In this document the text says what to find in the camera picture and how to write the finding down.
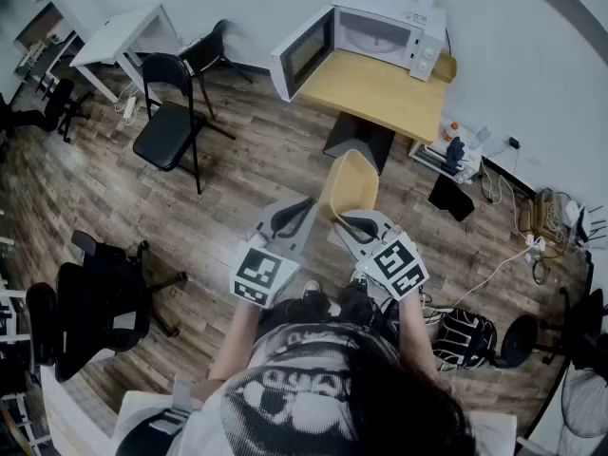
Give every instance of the black office chair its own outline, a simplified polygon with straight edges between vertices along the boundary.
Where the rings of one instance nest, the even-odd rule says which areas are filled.
[[[45,107],[45,117],[47,118],[47,129],[54,130],[57,128],[57,131],[60,135],[64,136],[64,142],[70,143],[71,139],[67,137],[67,132],[69,130],[69,125],[73,118],[84,118],[88,120],[91,118],[90,115],[85,115],[80,112],[83,102],[90,96],[92,93],[88,92],[79,98],[76,101],[70,99],[70,95],[74,90],[74,82],[70,81],[66,78],[59,80],[59,83],[48,95],[48,103]]]
[[[193,105],[192,82],[185,63],[178,56],[155,53],[145,58],[142,65],[143,89],[149,122],[138,138],[133,142],[133,152],[145,161],[159,168],[170,171],[180,167],[194,175],[197,180],[197,191],[200,190],[199,161],[197,159],[197,135],[207,125],[231,140],[236,137],[227,134],[206,117],[196,111]],[[182,96],[188,97],[188,107],[173,102],[155,102],[148,96],[150,83],[166,83],[175,86]],[[159,106],[152,115],[151,105]],[[183,154],[192,145],[194,171],[180,165]]]
[[[192,77],[199,79],[200,90],[202,91],[202,95],[205,97],[205,102],[207,102],[207,107],[209,108],[209,114],[211,115],[212,120],[216,118],[216,115],[211,108],[211,103],[209,102],[207,91],[205,90],[205,71],[213,67],[216,63],[224,61],[228,66],[242,76],[243,79],[247,80],[250,84],[253,83],[249,76],[247,76],[235,63],[230,61],[230,59],[224,55],[223,34],[226,30],[227,24],[227,20],[220,20],[216,23],[213,30],[209,34],[180,54],[180,57],[187,63],[194,73]]]
[[[148,287],[142,274],[146,241],[135,256],[81,231],[74,232],[72,243],[85,251],[85,259],[82,266],[61,266],[57,294],[44,282],[26,294],[34,365],[54,365],[55,378],[65,382],[100,350],[133,348],[147,335],[150,316],[166,336],[178,335],[154,312],[152,294],[187,280],[186,272]]]

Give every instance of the light wood tabletop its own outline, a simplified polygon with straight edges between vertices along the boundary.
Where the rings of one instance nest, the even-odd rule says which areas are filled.
[[[338,49],[300,88],[306,100],[346,111],[412,137],[422,143],[437,139],[447,84],[362,54]]]

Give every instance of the black bag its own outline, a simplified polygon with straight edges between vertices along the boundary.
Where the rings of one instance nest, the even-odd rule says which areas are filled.
[[[496,327],[482,315],[453,309],[443,319],[433,353],[441,358],[441,370],[476,369],[496,348]]]

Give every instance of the shoe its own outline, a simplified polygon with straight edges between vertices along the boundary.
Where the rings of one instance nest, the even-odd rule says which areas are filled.
[[[357,284],[356,287],[360,291],[367,292],[368,291],[368,276],[363,274],[363,272],[359,272],[355,270],[351,275],[351,284]]]
[[[304,290],[302,291],[302,297],[305,297],[307,293],[320,293],[321,292],[321,284],[319,284],[316,280],[309,280],[304,285]]]

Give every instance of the dark hair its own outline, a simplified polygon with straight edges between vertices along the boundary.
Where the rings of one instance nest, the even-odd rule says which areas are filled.
[[[421,370],[387,358],[364,334],[351,340],[348,398],[357,454],[476,454],[456,400]]]

